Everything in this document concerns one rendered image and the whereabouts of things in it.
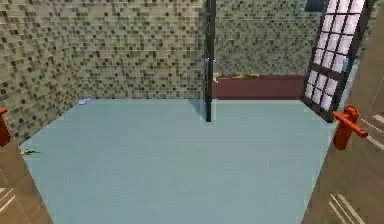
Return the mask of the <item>black framed window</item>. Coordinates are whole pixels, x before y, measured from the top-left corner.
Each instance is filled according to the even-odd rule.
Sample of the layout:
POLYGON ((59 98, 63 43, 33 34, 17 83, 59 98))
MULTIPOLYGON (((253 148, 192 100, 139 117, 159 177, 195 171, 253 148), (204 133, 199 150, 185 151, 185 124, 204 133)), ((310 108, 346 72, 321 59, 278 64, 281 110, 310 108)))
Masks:
POLYGON ((332 123, 377 0, 325 0, 301 101, 332 123))

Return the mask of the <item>brown room door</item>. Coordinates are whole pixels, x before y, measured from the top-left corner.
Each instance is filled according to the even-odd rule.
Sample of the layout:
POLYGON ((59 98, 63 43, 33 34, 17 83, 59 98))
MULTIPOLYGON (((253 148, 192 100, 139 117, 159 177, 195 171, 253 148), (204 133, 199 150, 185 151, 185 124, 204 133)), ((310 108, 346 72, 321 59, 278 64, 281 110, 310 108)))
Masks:
POLYGON ((13 139, 0 146, 0 224, 54 224, 13 139))
POLYGON ((357 107, 368 136, 328 149, 301 224, 384 224, 384 6, 346 103, 357 107))

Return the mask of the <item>black vertical post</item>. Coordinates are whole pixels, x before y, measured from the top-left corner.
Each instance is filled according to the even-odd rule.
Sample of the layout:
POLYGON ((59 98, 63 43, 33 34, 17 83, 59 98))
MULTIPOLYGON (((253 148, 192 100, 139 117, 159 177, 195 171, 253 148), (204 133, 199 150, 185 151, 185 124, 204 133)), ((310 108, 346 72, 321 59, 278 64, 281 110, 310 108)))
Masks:
POLYGON ((212 121, 216 0, 206 0, 204 101, 206 121, 212 121))

